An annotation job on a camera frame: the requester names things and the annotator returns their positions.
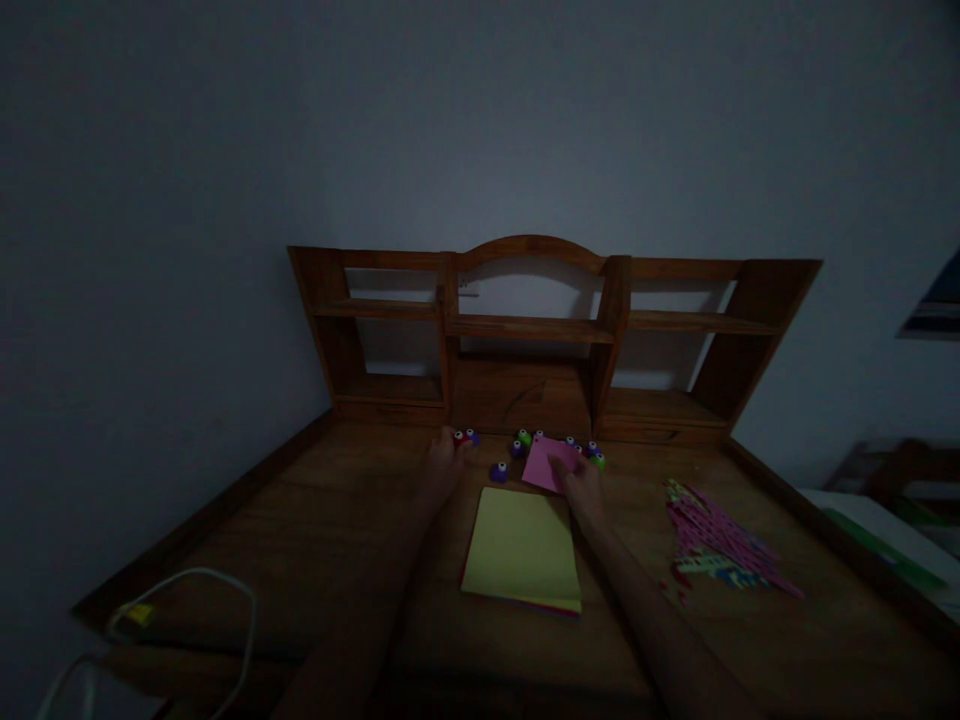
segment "drawer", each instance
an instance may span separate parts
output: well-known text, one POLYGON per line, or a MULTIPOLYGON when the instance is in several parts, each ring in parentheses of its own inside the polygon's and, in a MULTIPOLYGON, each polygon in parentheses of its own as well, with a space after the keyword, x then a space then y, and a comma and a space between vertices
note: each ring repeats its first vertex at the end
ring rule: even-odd
POLYGON ((657 445, 714 445, 726 434, 723 427, 694 425, 653 425, 616 417, 606 418, 601 440, 654 443, 657 445))
POLYGON ((390 425, 443 425, 444 409, 417 405, 379 405, 377 403, 339 403, 347 420, 389 423, 390 425))

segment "wooden desk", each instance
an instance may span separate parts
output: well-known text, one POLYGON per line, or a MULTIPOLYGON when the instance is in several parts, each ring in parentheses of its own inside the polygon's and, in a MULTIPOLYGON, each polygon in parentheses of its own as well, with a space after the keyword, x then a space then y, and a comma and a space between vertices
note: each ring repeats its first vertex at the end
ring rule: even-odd
MULTIPOLYGON (((262 487, 242 502, 234 498, 238 506, 229 516, 204 511, 191 528, 87 598, 77 614, 102 624, 138 585, 149 587, 151 572, 163 576, 206 565, 231 573, 261 603, 258 662, 241 703, 269 708, 296 662, 336 617, 331 590, 363 566, 403 514, 433 435, 420 427, 328 425, 302 440, 302 454, 275 478, 264 470, 245 477, 241 484, 251 492, 262 487)), ((460 593, 480 490, 489 484, 490 464, 507 457, 508 442, 482 438, 475 466, 427 536, 375 709, 414 702, 410 689, 417 688, 416 702, 480 703, 508 716, 558 707, 602 707, 604 716, 650 711, 651 684, 581 537, 575 543, 584 598, 580 621, 460 593)), ((674 532, 661 485, 673 478, 704 490, 762 537, 782 556, 784 574, 806 593, 801 601, 695 576, 690 607, 679 608, 763 709, 805 717, 930 716, 960 705, 958 666, 947 652, 723 452, 627 443, 604 443, 604 451, 610 516, 655 579, 676 587, 668 570, 674 532)), ((535 492, 519 482, 519 467, 511 468, 507 487, 535 492)), ((216 704, 239 667, 246 598, 198 577, 162 592, 155 605, 156 620, 140 638, 144 645, 115 650, 113 671, 146 692, 216 704)))

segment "pink paper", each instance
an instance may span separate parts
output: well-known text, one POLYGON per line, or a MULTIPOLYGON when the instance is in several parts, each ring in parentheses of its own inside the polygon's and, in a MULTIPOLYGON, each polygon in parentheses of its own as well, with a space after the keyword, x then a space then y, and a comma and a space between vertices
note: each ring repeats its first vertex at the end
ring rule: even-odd
POLYGON ((580 453, 572 445, 567 445, 561 440, 534 436, 527 466, 523 469, 523 477, 520 479, 563 495, 560 478, 554 476, 553 468, 550 467, 550 461, 547 459, 548 454, 556 455, 563 460, 563 464, 571 471, 576 470, 580 464, 580 453))

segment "desk surface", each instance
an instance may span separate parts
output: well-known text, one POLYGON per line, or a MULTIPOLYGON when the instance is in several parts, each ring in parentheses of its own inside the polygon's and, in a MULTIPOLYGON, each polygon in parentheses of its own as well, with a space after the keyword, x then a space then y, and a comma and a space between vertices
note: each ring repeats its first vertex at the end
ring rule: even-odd
MULTIPOLYGON (((336 616, 332 589, 363 567, 416 487, 432 432, 338 422, 277 480, 195 548, 182 567, 236 575, 260 598, 257 653, 302 657, 336 616)), ((487 468, 508 438, 486 436, 434 522, 411 581, 388 666, 403 674, 524 683, 646 702, 651 684, 582 537, 580 621, 462 594, 459 578, 487 468)), ((694 576, 682 615, 760 706, 790 715, 929 715, 960 703, 957 668, 828 548, 712 448, 606 443, 604 497, 620 537, 650 575, 669 573, 667 478, 702 489, 782 558, 807 595, 737 591, 694 576)), ((511 467, 507 488, 519 482, 511 467)), ((163 591, 149 635, 215 650, 243 645, 246 599, 198 577, 163 591)))

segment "stack of colored paper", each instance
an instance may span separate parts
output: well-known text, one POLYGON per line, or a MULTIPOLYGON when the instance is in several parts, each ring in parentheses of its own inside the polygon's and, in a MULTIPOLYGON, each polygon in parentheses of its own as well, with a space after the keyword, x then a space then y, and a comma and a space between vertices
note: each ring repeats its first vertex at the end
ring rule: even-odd
POLYGON ((484 488, 460 589, 579 617, 567 503, 484 488))

